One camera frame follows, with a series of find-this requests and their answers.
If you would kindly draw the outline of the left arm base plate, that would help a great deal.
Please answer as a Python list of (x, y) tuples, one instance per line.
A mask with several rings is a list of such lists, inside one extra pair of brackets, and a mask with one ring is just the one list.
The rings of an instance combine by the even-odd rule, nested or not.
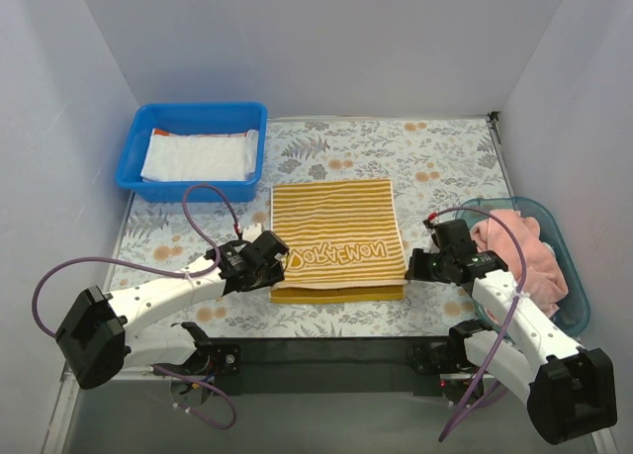
[(201, 350), (201, 356), (206, 376), (234, 376), (240, 371), (241, 347), (237, 344), (212, 344)]

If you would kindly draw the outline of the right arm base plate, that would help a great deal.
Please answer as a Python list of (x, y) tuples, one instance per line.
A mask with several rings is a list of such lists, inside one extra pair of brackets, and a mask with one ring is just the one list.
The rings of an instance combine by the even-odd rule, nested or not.
[(406, 351), (407, 362), (419, 375), (473, 373), (468, 362), (448, 342), (415, 344)]

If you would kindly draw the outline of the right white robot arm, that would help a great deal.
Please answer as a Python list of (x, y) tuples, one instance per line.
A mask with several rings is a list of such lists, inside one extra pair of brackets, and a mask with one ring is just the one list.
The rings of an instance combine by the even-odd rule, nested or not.
[(584, 348), (546, 317), (503, 259), (478, 250), (465, 221), (441, 223), (431, 214), (424, 225), (437, 250), (415, 249), (407, 280), (460, 286), (498, 323), (492, 327), (472, 319), (450, 329), (454, 359), (478, 371), (440, 436), (446, 438), (486, 402), (471, 396), (487, 374), (521, 400), (538, 434), (552, 445), (614, 426), (618, 413), (609, 356)]

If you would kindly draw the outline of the white towel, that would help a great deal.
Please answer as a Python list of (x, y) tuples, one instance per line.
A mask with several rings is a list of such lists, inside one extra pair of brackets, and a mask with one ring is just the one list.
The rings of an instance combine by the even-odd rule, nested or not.
[(148, 182), (244, 181), (256, 169), (259, 131), (247, 137), (150, 136), (140, 177)]

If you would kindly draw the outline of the yellow striped towel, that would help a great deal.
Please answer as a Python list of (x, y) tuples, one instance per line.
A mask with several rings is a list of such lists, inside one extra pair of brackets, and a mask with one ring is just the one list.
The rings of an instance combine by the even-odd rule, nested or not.
[(405, 249), (388, 178), (283, 184), (271, 191), (273, 231), (290, 253), (275, 304), (398, 301)]

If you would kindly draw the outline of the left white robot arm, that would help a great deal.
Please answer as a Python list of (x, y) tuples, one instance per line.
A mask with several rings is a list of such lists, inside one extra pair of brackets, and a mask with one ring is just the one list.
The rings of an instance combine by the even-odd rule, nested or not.
[(54, 336), (79, 386), (97, 388), (128, 368), (165, 365), (198, 375), (215, 364), (212, 342), (196, 323), (158, 322), (205, 301), (283, 281), (288, 245), (260, 226), (246, 233), (172, 277), (110, 293), (98, 287), (81, 292)]

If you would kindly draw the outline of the orange cartoon towel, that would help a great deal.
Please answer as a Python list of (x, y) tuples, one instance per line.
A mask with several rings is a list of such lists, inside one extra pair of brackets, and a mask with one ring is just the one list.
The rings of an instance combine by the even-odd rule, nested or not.
[(171, 136), (171, 137), (247, 137), (249, 131), (242, 133), (233, 133), (233, 134), (177, 134), (168, 132), (163, 129), (154, 128), (152, 129), (152, 136)]

